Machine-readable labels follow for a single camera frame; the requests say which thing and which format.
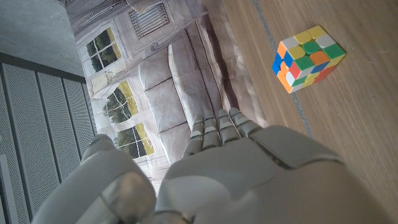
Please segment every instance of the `couch cushion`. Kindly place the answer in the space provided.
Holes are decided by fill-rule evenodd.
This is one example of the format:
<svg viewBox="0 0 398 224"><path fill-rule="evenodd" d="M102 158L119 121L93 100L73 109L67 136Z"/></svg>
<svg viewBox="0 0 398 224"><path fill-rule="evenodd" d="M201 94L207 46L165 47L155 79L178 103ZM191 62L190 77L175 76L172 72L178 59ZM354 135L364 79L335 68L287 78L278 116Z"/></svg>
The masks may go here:
<svg viewBox="0 0 398 224"><path fill-rule="evenodd" d="M164 48L138 65L139 79L144 90L149 90L172 76L168 57L168 50Z"/></svg>
<svg viewBox="0 0 398 224"><path fill-rule="evenodd" d="M172 79L145 91L145 95L158 134L187 121Z"/></svg>
<svg viewBox="0 0 398 224"><path fill-rule="evenodd" d="M159 134L170 165L182 158L190 134L191 132L187 123L183 123Z"/></svg>
<svg viewBox="0 0 398 224"><path fill-rule="evenodd" d="M213 108L185 30L169 46L169 66L188 125L192 127L197 114Z"/></svg>

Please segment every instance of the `green sticker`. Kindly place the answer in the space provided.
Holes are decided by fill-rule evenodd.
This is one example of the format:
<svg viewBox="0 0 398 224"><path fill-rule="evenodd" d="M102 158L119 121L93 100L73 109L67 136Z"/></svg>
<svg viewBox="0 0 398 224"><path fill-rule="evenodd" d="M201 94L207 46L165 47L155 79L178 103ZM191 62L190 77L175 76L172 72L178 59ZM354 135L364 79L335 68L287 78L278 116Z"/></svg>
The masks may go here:
<svg viewBox="0 0 398 224"><path fill-rule="evenodd" d="M315 41L309 41L303 44L303 49L307 55L310 55L319 51L321 48L319 47L318 43L316 43Z"/></svg>
<svg viewBox="0 0 398 224"><path fill-rule="evenodd" d="M311 61L310 57L308 57L307 55L297 60L294 60L294 63L296 63L296 65L301 71L315 66L314 63Z"/></svg>
<svg viewBox="0 0 398 224"><path fill-rule="evenodd" d="M292 86L297 86L297 85L299 85L299 84L301 84L301 83L304 83L306 78L307 78L307 77L303 77L303 78L299 78L298 80L295 80L295 81L293 82L293 85L292 85Z"/></svg>
<svg viewBox="0 0 398 224"><path fill-rule="evenodd" d="M323 51L330 59L335 59L346 54L346 52L338 44L325 47Z"/></svg>

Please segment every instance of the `rubik's cube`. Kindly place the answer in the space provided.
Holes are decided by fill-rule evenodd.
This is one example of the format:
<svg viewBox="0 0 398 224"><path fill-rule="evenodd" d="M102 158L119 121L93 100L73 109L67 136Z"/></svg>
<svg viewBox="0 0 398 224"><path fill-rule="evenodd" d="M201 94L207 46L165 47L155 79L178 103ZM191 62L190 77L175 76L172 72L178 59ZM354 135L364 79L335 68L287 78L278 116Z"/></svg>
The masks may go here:
<svg viewBox="0 0 398 224"><path fill-rule="evenodd" d="M282 40L273 71L288 93L322 81L346 55L320 26Z"/></svg>

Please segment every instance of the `wall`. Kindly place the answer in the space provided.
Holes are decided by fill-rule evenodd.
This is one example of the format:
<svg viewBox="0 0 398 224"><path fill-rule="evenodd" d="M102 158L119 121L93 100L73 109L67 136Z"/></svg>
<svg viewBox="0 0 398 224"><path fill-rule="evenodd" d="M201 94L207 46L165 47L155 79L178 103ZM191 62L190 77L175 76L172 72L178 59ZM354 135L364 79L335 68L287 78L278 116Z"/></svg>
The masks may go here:
<svg viewBox="0 0 398 224"><path fill-rule="evenodd" d="M66 10L54 0L1 1L0 52L84 77Z"/></svg>

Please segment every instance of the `grey panel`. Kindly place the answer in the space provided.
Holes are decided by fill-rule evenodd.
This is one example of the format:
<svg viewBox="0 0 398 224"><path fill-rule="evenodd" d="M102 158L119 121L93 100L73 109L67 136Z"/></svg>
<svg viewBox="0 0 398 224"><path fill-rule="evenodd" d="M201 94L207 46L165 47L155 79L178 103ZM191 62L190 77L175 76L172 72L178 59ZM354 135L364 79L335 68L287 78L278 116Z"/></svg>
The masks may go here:
<svg viewBox="0 0 398 224"><path fill-rule="evenodd" d="M46 74L38 74L44 107L49 121L56 163L64 180L80 163L62 80Z"/></svg>
<svg viewBox="0 0 398 224"><path fill-rule="evenodd" d="M7 156L0 155L0 180L2 184L2 192L5 196L4 200L8 209L8 219L12 224L18 223L17 207L15 205L14 192L12 191L10 170L8 168Z"/></svg>
<svg viewBox="0 0 398 224"><path fill-rule="evenodd" d="M49 133L35 73L4 65L4 77L30 209L34 215L59 184Z"/></svg>
<svg viewBox="0 0 398 224"><path fill-rule="evenodd" d="M81 83L78 82L70 80L63 80L63 82L72 114L72 123L75 127L78 148L82 156L94 137L83 88L81 87Z"/></svg>
<svg viewBox="0 0 398 224"><path fill-rule="evenodd" d="M2 206L0 207L0 223L6 223L6 219L4 218L4 210L2 209Z"/></svg>
<svg viewBox="0 0 398 224"><path fill-rule="evenodd" d="M97 135L97 127L95 126L95 120L94 120L94 114L93 114L93 107L91 107L91 100L90 100L90 96L88 94L88 90L87 90L87 85L86 84L81 84L83 87L83 91L86 97L86 103L87 103L87 107L88 107L88 112L89 112L89 116L91 119L91 124L93 127L93 131L94 131L94 135Z"/></svg>
<svg viewBox="0 0 398 224"><path fill-rule="evenodd" d="M8 168L10 170L10 178L14 199L18 212L20 224L29 223L29 215L25 202L25 193L22 189L21 173L19 172L17 154L14 145L14 139L11 133L11 125L4 98L4 90L0 79L0 154L7 156Z"/></svg>

